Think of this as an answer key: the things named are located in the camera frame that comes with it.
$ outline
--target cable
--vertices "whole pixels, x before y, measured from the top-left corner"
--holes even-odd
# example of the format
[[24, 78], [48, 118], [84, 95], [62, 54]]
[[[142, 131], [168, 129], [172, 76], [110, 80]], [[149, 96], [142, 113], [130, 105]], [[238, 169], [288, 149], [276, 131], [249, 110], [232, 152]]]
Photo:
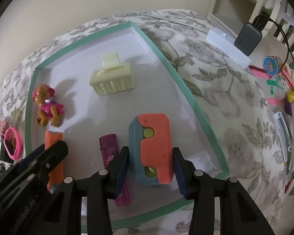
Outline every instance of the cable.
[[259, 31], [262, 31], [262, 30], [265, 28], [265, 26], [266, 26], [266, 24], [267, 24], [268, 21], [270, 21], [270, 22], [272, 22], [272, 23], [274, 23], [274, 24], [276, 25], [276, 27], [278, 28], [278, 30], [280, 31], [280, 33], [281, 33], [282, 36], [283, 36], [283, 39], [284, 39], [285, 44], [286, 44], [286, 47], [288, 48], [288, 53], [287, 53], [286, 59], [285, 59], [284, 63], [281, 65], [280, 70], [281, 70], [282, 74], [284, 75], [284, 77], [288, 80], [288, 82], [290, 83], [290, 86], [292, 87], [292, 89], [293, 89], [293, 91], [294, 91], [294, 88], [293, 88], [291, 82], [290, 82], [289, 79], [285, 76], [285, 74], [284, 74], [284, 72], [283, 72], [283, 70], [282, 70], [282, 69], [283, 69], [283, 66], [286, 64], [286, 62], [287, 62], [287, 60], [288, 60], [288, 58], [289, 58], [289, 54], [291, 55], [291, 57], [292, 57], [292, 59], [293, 59], [293, 61], [294, 61], [294, 56], [293, 56], [293, 54], [292, 54], [292, 52], [291, 52], [291, 50], [290, 50], [289, 41], [288, 41], [288, 39], [286, 38], [286, 34], [285, 34], [285, 32], [283, 31], [282, 27], [281, 27], [277, 22], [275, 22], [274, 20], [272, 20], [270, 17], [264, 16], [264, 15], [258, 15], [258, 16], [254, 19], [252, 25], [253, 25], [254, 27], [256, 27]]

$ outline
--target pink bracelet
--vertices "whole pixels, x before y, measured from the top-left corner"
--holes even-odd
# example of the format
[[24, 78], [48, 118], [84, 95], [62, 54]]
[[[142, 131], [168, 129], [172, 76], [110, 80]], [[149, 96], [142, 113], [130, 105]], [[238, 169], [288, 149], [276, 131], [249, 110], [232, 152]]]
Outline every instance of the pink bracelet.
[[[15, 151], [14, 151], [14, 155], [11, 155], [6, 144], [5, 141], [9, 140], [9, 135], [10, 133], [13, 132], [15, 139], [16, 139], [16, 147], [15, 147]], [[22, 153], [23, 150], [23, 145], [22, 145], [22, 141], [21, 141], [21, 136], [18, 133], [17, 129], [15, 129], [14, 127], [10, 126], [4, 133], [4, 139], [3, 139], [3, 145], [5, 147], [5, 150], [7, 151], [9, 157], [14, 160], [17, 161], [20, 158], [20, 155]]]

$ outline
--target white power strip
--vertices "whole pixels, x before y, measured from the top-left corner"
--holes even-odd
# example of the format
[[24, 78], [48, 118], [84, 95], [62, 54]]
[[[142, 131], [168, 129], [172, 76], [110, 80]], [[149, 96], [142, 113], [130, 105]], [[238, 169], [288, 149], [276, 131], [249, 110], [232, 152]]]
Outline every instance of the white power strip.
[[219, 28], [211, 28], [207, 34], [206, 41], [227, 54], [243, 69], [246, 69], [251, 64], [251, 59], [234, 45], [235, 39]]

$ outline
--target floral tablecloth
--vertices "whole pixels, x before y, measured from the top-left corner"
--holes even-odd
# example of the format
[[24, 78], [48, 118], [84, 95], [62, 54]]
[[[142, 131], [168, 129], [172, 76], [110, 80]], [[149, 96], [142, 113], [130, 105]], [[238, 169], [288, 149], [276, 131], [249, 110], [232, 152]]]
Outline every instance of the floral tablecloth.
[[[188, 10], [149, 12], [209, 30], [212, 26]], [[24, 110], [30, 79], [36, 66], [63, 47], [105, 27], [133, 21], [163, 52], [195, 96], [212, 126], [231, 174], [255, 200], [270, 225], [277, 225], [285, 200], [283, 156], [272, 117], [260, 84], [249, 69], [206, 42], [206, 34], [157, 18], [126, 13], [96, 19], [72, 29], [25, 58], [0, 85], [0, 116]], [[25, 112], [20, 133], [24, 138]], [[115, 234], [187, 234], [192, 205]], [[220, 230], [216, 216], [215, 231]]]

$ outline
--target pink hat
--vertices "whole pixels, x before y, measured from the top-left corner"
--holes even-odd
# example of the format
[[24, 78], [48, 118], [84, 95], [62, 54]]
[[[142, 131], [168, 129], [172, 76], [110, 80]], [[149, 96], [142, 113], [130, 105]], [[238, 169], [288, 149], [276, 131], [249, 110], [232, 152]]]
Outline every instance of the pink hat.
[[[47, 89], [47, 91], [49, 92], [50, 94], [50, 97], [53, 97], [54, 94], [55, 94], [55, 90], [53, 88], [51, 88], [50, 86], [46, 85], [46, 84], [40, 84], [40, 85], [44, 85]], [[32, 93], [32, 100], [34, 101], [34, 98], [37, 94], [37, 87], [39, 87], [40, 85], [36, 86], [33, 93]]]

